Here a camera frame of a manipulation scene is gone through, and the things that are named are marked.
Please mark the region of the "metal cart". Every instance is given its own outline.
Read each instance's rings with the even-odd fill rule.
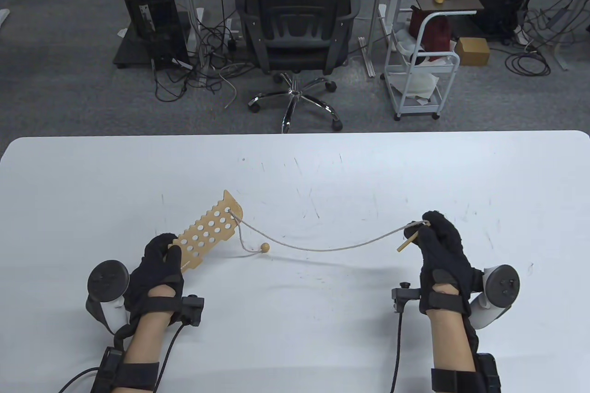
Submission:
[[[460,58],[452,50],[443,52],[419,52],[424,35],[424,29],[430,20],[440,16],[457,16],[457,15],[474,15],[478,10],[483,9],[479,0],[446,0],[442,4],[437,4],[434,0],[416,0],[421,10],[430,12],[424,21],[422,22],[419,34],[416,39],[415,49],[413,55],[404,56],[400,52],[396,51],[398,42],[395,37],[395,33],[402,29],[406,24],[404,22],[398,22],[398,14],[400,12],[411,12],[411,9],[400,9],[400,2],[396,6],[396,13],[394,15],[394,22],[392,26],[392,32],[389,34],[388,39],[388,50],[387,57],[385,59],[385,68],[381,79],[385,80],[389,98],[394,107],[394,120],[399,121],[402,114],[419,114],[419,113],[430,113],[434,119],[440,117],[443,107],[448,97],[448,93],[451,90],[453,81],[455,80],[455,74],[459,68]],[[421,63],[416,64],[417,60],[424,57],[440,57],[437,63]],[[408,88],[412,79],[412,75],[419,73],[447,73],[450,74],[449,82],[441,93],[438,84],[436,85],[434,92],[430,96],[427,104],[421,105],[415,98],[407,96]],[[396,89],[393,86],[394,77],[405,75],[404,87]]]

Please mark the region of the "cardboard box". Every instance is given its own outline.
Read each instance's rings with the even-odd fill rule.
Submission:
[[[461,66],[485,66],[490,59],[490,48],[483,38],[459,38],[455,52],[461,58]]]

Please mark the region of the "chrome chair base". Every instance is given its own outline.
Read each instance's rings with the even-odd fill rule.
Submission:
[[[332,118],[332,130],[334,130],[335,132],[339,132],[340,130],[342,130],[342,121],[340,121],[340,118],[338,117],[338,114],[333,109],[333,107],[331,107],[329,104],[324,103],[321,100],[318,100],[314,96],[305,93],[306,90],[320,83],[324,83],[326,85],[326,89],[328,90],[328,92],[335,92],[335,82],[331,82],[324,77],[319,77],[305,83],[304,85],[301,85],[299,81],[299,75],[294,74],[290,76],[287,73],[275,74],[274,81],[276,83],[287,83],[289,89],[280,90],[278,92],[268,92],[266,94],[258,94],[248,102],[248,109],[250,111],[252,111],[253,113],[257,113],[260,110],[259,102],[261,100],[267,100],[268,98],[286,95],[289,97],[289,106],[287,106],[287,111],[285,111],[285,115],[283,117],[283,122],[281,125],[282,134],[286,134],[287,132],[289,132],[289,129],[291,128],[291,117],[293,116],[293,111],[295,111],[295,105],[297,105],[299,100],[303,100],[304,102],[314,104],[317,107],[321,107],[325,111],[329,112]]]

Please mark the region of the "wooden board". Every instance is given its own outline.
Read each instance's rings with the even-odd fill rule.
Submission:
[[[223,199],[170,244],[179,246],[183,251],[183,273],[188,269],[196,269],[219,241],[227,241],[234,235],[238,220],[229,214],[230,210],[239,218],[244,216],[240,204],[224,190]]]

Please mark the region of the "black office chair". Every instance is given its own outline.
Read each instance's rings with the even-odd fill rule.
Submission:
[[[291,127],[291,116],[299,99],[330,112],[332,129],[342,130],[336,111],[306,94],[320,83],[334,92],[336,84],[320,77],[302,85],[298,74],[302,70],[322,70],[324,75],[329,75],[346,61],[360,0],[236,0],[236,9],[255,65],[264,73],[277,71],[274,81],[285,81],[289,87],[258,94],[248,102],[249,109],[256,113],[260,110],[260,100],[287,95],[289,106],[283,117],[283,134]]]

